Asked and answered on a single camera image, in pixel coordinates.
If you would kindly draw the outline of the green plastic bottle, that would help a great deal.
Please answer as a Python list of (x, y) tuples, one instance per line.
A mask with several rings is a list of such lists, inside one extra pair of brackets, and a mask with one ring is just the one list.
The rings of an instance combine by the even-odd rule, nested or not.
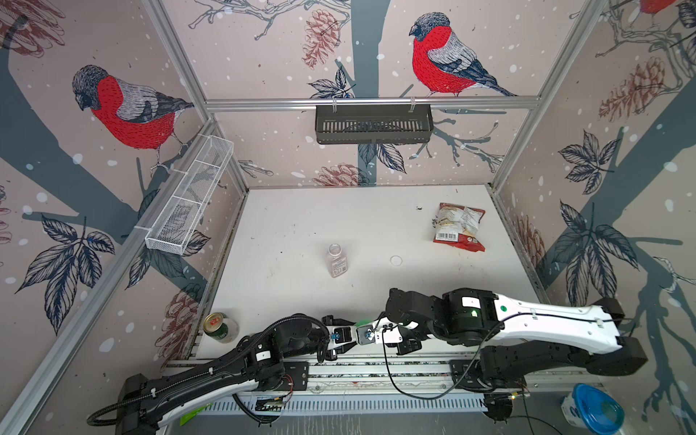
[(364, 326), (373, 326), (373, 325), (374, 325), (374, 322), (375, 322), (375, 321), (369, 320), (369, 319), (368, 319), (368, 320), (362, 320), (362, 321), (356, 323), (356, 324), (355, 324), (355, 327), (356, 327), (356, 328), (360, 328), (360, 327), (364, 327)]

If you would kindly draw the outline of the clear plastic bottle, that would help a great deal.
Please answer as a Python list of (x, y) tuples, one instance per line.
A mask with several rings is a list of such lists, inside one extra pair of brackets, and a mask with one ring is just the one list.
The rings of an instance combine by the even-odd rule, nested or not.
[(331, 277), (337, 278), (348, 270), (347, 257), (339, 244), (331, 244), (327, 250), (327, 265)]

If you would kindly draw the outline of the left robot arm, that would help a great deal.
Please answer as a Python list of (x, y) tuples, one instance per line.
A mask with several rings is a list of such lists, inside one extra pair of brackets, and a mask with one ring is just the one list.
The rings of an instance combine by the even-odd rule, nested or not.
[(287, 358), (315, 355), (323, 363), (354, 346), (354, 322), (331, 315), (321, 320), (290, 315), (243, 337), (234, 349), (206, 364), (158, 379), (142, 374), (128, 378), (118, 402), (92, 413), (86, 423), (113, 426), (117, 434), (155, 434), (219, 398), (277, 387), (286, 375)]

